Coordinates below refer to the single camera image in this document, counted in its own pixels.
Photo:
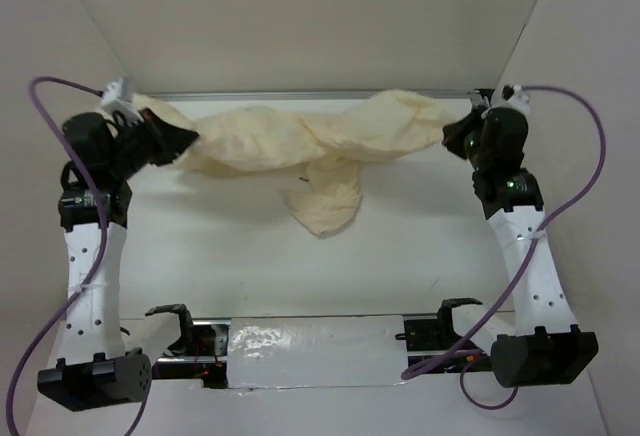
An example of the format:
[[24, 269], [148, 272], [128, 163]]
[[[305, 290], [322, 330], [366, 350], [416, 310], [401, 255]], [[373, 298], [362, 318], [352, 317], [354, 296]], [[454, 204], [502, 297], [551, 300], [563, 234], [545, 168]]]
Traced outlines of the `cream yellow jacket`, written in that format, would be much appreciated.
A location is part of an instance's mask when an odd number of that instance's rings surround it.
[[136, 109], [198, 133], [176, 169], [213, 177], [303, 170], [307, 192], [284, 190], [290, 214], [316, 236], [343, 230], [362, 201], [360, 169], [424, 150], [443, 140], [454, 114], [436, 99], [386, 90], [341, 113], [243, 106], [191, 120], [167, 102], [137, 94]]

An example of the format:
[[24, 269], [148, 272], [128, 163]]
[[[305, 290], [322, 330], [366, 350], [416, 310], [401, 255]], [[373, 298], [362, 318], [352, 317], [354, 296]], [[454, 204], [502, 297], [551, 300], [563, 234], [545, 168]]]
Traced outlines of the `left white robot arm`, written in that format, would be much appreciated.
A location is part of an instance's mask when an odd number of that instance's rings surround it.
[[120, 265], [132, 191], [128, 181], [148, 165], [167, 166], [197, 132], [134, 105], [130, 81], [96, 91], [97, 112], [53, 127], [69, 160], [60, 175], [60, 225], [67, 246], [68, 304], [55, 366], [37, 377], [39, 392], [81, 412], [144, 402], [152, 363], [140, 347], [126, 349], [120, 325]]

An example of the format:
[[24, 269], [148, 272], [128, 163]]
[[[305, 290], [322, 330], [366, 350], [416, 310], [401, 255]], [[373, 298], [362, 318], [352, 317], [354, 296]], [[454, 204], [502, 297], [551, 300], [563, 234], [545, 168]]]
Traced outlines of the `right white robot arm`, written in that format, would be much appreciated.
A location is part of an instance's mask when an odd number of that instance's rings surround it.
[[448, 348], [472, 342], [482, 349], [504, 388], [570, 384], [599, 349], [568, 304], [547, 238], [565, 209], [546, 213], [539, 184], [523, 166], [529, 114], [526, 89], [506, 86], [497, 104], [477, 106], [444, 129], [445, 148], [473, 168], [509, 283], [490, 308], [473, 298], [443, 301], [436, 335]]

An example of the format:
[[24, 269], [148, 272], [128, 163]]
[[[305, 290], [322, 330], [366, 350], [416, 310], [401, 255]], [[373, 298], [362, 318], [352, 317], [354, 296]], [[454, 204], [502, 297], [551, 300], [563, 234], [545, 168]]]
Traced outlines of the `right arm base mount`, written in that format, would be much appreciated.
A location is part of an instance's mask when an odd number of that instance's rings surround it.
[[[454, 329], [452, 310], [466, 306], [477, 309], [481, 302], [475, 298], [445, 299], [434, 315], [404, 318], [404, 330], [395, 335], [395, 340], [405, 344], [410, 366], [438, 357], [461, 338], [465, 330], [457, 332]], [[441, 363], [433, 374], [460, 373], [467, 363], [485, 356], [486, 353], [473, 342], [466, 342], [454, 356]]]

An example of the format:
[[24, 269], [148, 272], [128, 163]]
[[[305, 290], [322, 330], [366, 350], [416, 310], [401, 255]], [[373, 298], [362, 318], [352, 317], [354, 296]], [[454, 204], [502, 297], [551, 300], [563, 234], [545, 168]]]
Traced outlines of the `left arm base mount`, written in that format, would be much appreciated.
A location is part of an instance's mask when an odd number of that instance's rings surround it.
[[230, 329], [228, 319], [196, 319], [186, 305], [169, 304], [149, 309], [125, 341], [149, 357], [154, 381], [226, 389]]

